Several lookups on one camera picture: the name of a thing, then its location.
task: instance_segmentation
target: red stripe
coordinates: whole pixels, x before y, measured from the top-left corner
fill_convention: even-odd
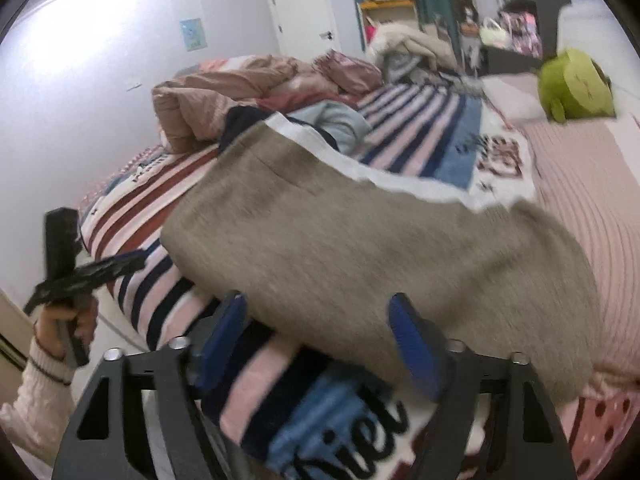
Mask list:
[[[118,250],[116,254],[124,254],[133,251],[142,245],[142,243],[147,240],[156,230],[161,228],[164,225],[167,217],[172,213],[175,207],[178,205],[184,193],[176,198],[169,205],[162,208],[155,215],[153,215],[147,222],[141,225],[138,230],[131,235],[124,245]],[[107,283],[107,290],[109,294],[113,296],[113,288],[115,287],[115,282]]]
[[[107,230],[107,232],[102,237],[98,248],[95,251],[95,257],[100,259],[102,254],[104,253],[104,249],[109,243],[109,241],[116,235],[120,229],[122,229],[126,224],[128,224],[138,213],[140,213],[146,206],[152,204],[155,200],[164,195],[167,191],[169,191],[172,187],[176,186],[179,182],[187,178],[191,173],[196,171],[198,168],[204,166],[209,161],[216,158],[218,155],[218,150],[212,150],[204,156],[201,156],[198,160],[192,162],[186,168],[182,168],[178,173],[169,178],[166,182],[163,182],[156,189],[152,190],[148,195],[142,197],[140,202],[138,202],[135,206],[129,209],[121,218],[118,218],[111,227]]]
[[[164,168],[162,168],[162,170],[160,170],[157,174],[152,176],[147,182],[145,182],[141,186],[137,187],[133,191],[127,193],[125,196],[123,196],[121,199],[119,199],[114,205],[112,205],[104,213],[104,215],[102,215],[102,217],[98,220],[97,224],[94,226],[94,230],[92,231],[91,236],[89,238],[89,243],[87,244],[88,247],[89,247],[89,250],[91,251],[92,245],[94,244],[95,237],[97,236],[97,234],[100,231],[100,229],[102,228],[102,226],[107,223],[107,220],[109,220],[109,218],[111,218],[111,216],[113,216],[117,211],[119,211],[124,206],[126,206],[127,203],[131,202],[140,193],[142,193],[143,191],[147,190],[149,188],[149,186],[152,186],[163,175],[167,174],[169,171],[171,171],[173,168],[175,168],[178,164],[182,163],[184,161],[184,159],[187,158],[188,156],[189,155],[182,156],[182,157],[178,158],[177,160],[174,160],[171,164],[167,164]]]

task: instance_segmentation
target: hand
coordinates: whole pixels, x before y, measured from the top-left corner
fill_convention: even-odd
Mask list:
[[[87,306],[75,310],[60,303],[51,303],[42,309],[42,313],[35,325],[35,335],[40,347],[55,359],[65,358],[65,345],[60,339],[58,321],[77,320],[78,326],[74,335],[85,345],[94,340],[95,328],[98,324],[98,302],[93,296],[87,296],[76,301],[86,301]]]

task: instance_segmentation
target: polka dot fabric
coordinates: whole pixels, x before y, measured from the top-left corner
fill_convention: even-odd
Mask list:
[[[559,415],[578,480],[593,480],[607,465],[640,413],[640,393],[607,400],[580,397]]]

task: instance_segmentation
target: white knit sleeve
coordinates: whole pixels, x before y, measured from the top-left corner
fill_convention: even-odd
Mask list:
[[[73,374],[33,339],[18,398],[0,409],[0,426],[9,439],[49,465],[54,463],[74,408],[69,391]]]

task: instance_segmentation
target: beige blanket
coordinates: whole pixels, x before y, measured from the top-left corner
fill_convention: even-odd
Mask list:
[[[200,142],[219,140],[231,108],[254,104],[296,75],[292,58],[269,58],[265,66],[197,72],[155,86],[154,109],[172,152],[190,152]]]
[[[557,221],[524,202],[426,202],[417,196],[447,186],[425,179],[354,180],[357,162],[322,162],[285,130],[248,130],[169,217],[162,243],[187,278],[219,298],[242,290],[255,319],[392,383],[405,371],[386,304],[405,292],[476,352],[528,354],[557,404],[580,393],[598,352],[597,296]],[[403,182],[413,196],[380,187]]]
[[[450,43],[433,38],[404,23],[385,23],[378,27],[376,35],[369,43],[367,61],[375,66],[384,66],[385,55],[389,52],[409,52],[428,60],[429,68],[438,67],[455,70],[458,68],[456,55]]]

